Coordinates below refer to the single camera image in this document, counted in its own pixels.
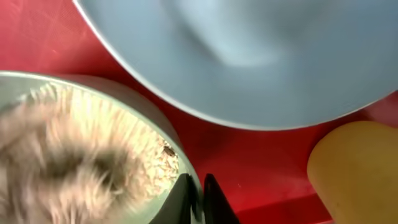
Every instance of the beige fibrous material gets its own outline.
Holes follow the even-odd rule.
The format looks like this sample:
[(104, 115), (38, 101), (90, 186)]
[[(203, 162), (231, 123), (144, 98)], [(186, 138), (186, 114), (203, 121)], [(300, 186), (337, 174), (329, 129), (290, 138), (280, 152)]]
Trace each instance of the beige fibrous material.
[[(26, 133), (1, 131), (10, 126)], [(8, 170), (9, 177), (20, 177), (8, 179), (8, 189), (25, 185), (16, 187), (21, 196), (15, 197), (32, 197), (43, 207), (24, 199), (18, 208), (28, 209), (30, 219), (43, 220), (42, 210), (61, 224), (109, 218), (121, 207), (136, 211), (177, 180), (178, 157), (164, 138), (112, 101), (70, 86), (49, 83), (32, 90), (1, 115), (0, 138), (9, 139), (0, 142), (15, 172)], [(8, 191), (8, 201), (18, 200), (17, 193)], [(0, 202), (0, 212), (7, 210)]]

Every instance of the yellow cylinder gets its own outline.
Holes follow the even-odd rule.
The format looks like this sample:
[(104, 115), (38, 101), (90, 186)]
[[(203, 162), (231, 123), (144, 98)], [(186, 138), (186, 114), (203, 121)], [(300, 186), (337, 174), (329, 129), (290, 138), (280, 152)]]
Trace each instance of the yellow cylinder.
[(343, 125), (315, 146), (307, 172), (336, 224), (398, 223), (398, 129)]

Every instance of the gray bowl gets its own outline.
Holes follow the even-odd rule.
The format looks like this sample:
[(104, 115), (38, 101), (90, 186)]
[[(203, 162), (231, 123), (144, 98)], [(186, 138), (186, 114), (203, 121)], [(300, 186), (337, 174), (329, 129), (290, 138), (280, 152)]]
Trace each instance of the gray bowl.
[(115, 59), (199, 118), (291, 129), (397, 89), (396, 0), (75, 0)]
[[(28, 94), (30, 90), (37, 90), (50, 82), (79, 88), (110, 100), (137, 116), (158, 132), (178, 155), (179, 173), (188, 173), (192, 176), (197, 189), (199, 203), (195, 213), (201, 217), (203, 192), (200, 181), (190, 161), (183, 153), (183, 147), (177, 133), (168, 119), (154, 104), (132, 89), (111, 80), (84, 75), (59, 75), (55, 78), (33, 73), (0, 71), (0, 108), (12, 103), (20, 96)], [(168, 194), (164, 193), (153, 199), (145, 209), (134, 214), (134, 216), (127, 214), (122, 223), (149, 223), (159, 212), (167, 196)], [(193, 218), (192, 223), (199, 223), (199, 221)]]

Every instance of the red tablecloth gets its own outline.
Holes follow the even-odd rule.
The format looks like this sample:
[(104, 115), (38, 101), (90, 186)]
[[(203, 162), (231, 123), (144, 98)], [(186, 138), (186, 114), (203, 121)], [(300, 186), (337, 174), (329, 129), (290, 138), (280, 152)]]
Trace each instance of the red tablecloth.
[(71, 0), (1, 0), (0, 69), (97, 75), (138, 90), (171, 120), (201, 180), (213, 173), (247, 224), (329, 220), (306, 176), (314, 144), (348, 121), (373, 119), (398, 126), (397, 93), (339, 120), (292, 131), (243, 131), (194, 118), (148, 92), (125, 72)]

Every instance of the blue bowl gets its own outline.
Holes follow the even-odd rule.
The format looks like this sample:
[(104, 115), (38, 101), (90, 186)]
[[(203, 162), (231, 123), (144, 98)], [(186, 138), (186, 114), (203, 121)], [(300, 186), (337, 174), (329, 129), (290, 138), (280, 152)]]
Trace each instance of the blue bowl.
[(396, 0), (75, 3), (134, 78), (225, 126), (310, 126), (398, 87)]

